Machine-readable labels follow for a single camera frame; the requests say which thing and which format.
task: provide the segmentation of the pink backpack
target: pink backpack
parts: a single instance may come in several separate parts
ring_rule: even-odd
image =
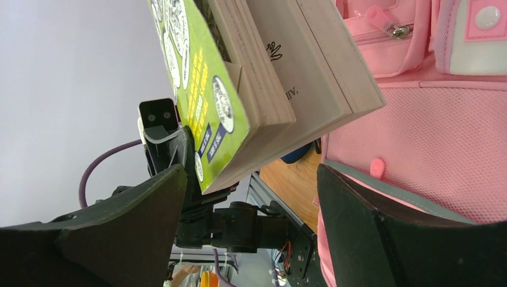
[[[449,218],[507,220],[507,1],[336,5],[387,105],[323,137],[322,160],[412,208],[425,211],[385,190],[415,194]],[[318,240],[336,286],[321,214]]]

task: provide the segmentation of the pink mesh fabric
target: pink mesh fabric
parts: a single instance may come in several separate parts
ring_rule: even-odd
[[[326,157],[478,223],[507,220],[507,92],[384,88],[387,106],[329,135]]]

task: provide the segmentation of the wooden table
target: wooden table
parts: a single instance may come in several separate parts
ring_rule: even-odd
[[[317,232],[319,209],[312,203],[317,195],[317,167],[320,155],[314,151],[296,163],[282,160],[263,167],[261,179],[294,211],[314,232]]]

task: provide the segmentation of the white wall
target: white wall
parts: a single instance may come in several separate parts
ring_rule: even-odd
[[[172,96],[146,0],[0,0],[0,226],[79,208],[82,172],[139,138],[139,102]],[[148,178],[141,147],[103,162],[88,203]]]

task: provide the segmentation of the zipper pull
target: zipper pull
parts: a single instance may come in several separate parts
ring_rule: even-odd
[[[369,7],[365,17],[373,26],[387,33],[393,39],[403,39],[410,33],[410,27],[395,25],[379,6]]]

